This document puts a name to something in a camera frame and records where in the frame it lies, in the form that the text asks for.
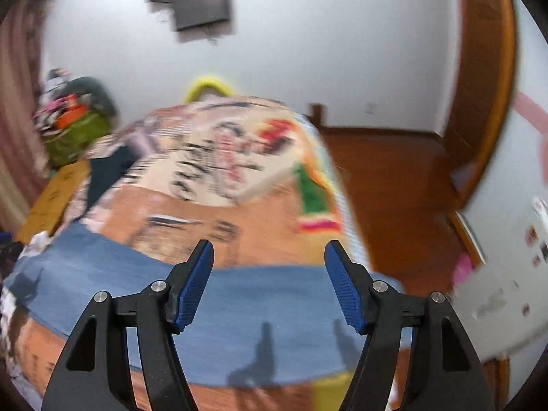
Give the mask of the blue denim jeans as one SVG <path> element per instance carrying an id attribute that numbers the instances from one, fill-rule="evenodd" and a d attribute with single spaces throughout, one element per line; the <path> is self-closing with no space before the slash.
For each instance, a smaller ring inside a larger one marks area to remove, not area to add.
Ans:
<path id="1" fill-rule="evenodd" d="M 71 225 L 44 252 L 18 260 L 5 284 L 33 319 L 66 337 L 96 292 L 137 293 L 170 270 Z M 189 383 L 261 387 L 351 371 L 364 338 L 347 326 L 323 267 L 266 266 L 212 272 L 174 342 Z"/>

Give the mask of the newspaper print bed cover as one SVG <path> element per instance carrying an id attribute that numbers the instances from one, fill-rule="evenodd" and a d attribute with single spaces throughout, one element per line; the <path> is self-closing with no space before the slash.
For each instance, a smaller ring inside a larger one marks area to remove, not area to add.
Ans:
<path id="1" fill-rule="evenodd" d="M 370 264 L 319 131 L 279 102 L 217 98 L 155 110 L 98 139 L 86 157 L 105 158 L 123 146 L 138 155 L 129 171 L 85 212 L 89 172 L 54 235 L 34 235 L 8 265 L 8 276 L 18 260 L 44 252 L 71 225 L 171 269 L 185 262 L 202 239 L 214 248 L 212 272 L 266 266 L 325 269 L 324 248 L 331 240 L 341 242 L 353 261 Z M 69 335 L 60 336 L 33 319 L 5 283 L 1 371 L 22 403 L 36 410 Z M 261 387 L 187 382 L 202 410 L 334 410 L 353 370 Z"/>

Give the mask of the yellow round object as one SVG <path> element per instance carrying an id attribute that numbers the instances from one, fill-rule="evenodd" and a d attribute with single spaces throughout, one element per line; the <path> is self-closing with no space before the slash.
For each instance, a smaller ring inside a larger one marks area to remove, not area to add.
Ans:
<path id="1" fill-rule="evenodd" d="M 201 76 L 195 79 L 182 102 L 184 104 L 196 102 L 201 99 L 203 95 L 217 95 L 219 97 L 232 97 L 235 94 L 234 90 L 221 82 L 217 78 L 212 76 Z"/>

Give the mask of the green patterned bag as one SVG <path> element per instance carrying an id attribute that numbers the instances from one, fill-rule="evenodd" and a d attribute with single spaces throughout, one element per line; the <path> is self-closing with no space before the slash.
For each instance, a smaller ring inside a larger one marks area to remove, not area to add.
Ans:
<path id="1" fill-rule="evenodd" d="M 111 133 L 111 122 L 96 111 L 82 116 L 62 130 L 42 136 L 49 164 L 59 168 L 77 161 L 96 139 Z"/>

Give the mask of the dark folded garment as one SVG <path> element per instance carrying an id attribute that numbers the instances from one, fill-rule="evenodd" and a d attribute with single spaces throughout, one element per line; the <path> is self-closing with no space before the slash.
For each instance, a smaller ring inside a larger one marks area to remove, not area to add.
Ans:
<path id="1" fill-rule="evenodd" d="M 85 212 L 88 212 L 102 195 L 129 171 L 137 159 L 137 152 L 128 146 L 123 146 L 112 153 L 111 156 L 89 161 L 90 181 L 86 195 Z"/>

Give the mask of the wooden door frame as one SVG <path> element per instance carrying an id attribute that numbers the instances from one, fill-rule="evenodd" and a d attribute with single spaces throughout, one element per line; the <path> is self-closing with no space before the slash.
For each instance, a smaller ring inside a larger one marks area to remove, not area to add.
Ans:
<path id="1" fill-rule="evenodd" d="M 472 198 L 497 145 L 514 85 L 513 0 L 460 0 L 461 54 L 443 135 L 451 170 L 463 172 L 452 209 Z"/>

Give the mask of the orange box on bag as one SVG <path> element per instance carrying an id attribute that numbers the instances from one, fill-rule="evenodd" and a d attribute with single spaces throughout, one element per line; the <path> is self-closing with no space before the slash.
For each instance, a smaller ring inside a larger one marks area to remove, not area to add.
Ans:
<path id="1" fill-rule="evenodd" d="M 55 126 L 57 129 L 63 130 L 70 124 L 82 118 L 82 116 L 85 116 L 85 114 L 87 114 L 87 108 L 85 106 L 78 105 L 71 107 L 56 119 Z"/>

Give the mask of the striped pink curtain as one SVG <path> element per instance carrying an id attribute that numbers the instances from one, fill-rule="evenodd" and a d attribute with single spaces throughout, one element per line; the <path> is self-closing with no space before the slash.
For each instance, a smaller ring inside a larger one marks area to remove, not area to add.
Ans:
<path id="1" fill-rule="evenodd" d="M 47 152 L 34 128 L 47 0 L 16 0 L 1 23 L 1 229 L 17 233 L 42 192 Z"/>

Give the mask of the wooden lap tray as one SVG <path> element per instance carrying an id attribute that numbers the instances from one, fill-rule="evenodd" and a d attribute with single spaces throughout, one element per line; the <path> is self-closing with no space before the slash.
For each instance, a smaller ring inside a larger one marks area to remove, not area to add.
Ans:
<path id="1" fill-rule="evenodd" d="M 76 161 L 63 166 L 49 180 L 33 207 L 16 241 L 28 245 L 34 235 L 47 232 L 52 237 L 58 228 L 73 193 L 90 171 L 88 161 Z"/>

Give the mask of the grey neck pillow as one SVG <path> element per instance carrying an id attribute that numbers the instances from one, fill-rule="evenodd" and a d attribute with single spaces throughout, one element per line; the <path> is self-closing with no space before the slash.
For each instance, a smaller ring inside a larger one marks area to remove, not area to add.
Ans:
<path id="1" fill-rule="evenodd" d="M 113 99 L 102 85 L 94 77 L 78 77 L 64 85 L 60 94 L 63 97 L 74 95 L 82 99 L 83 103 L 92 110 L 96 110 L 108 117 L 115 117 L 117 109 Z"/>

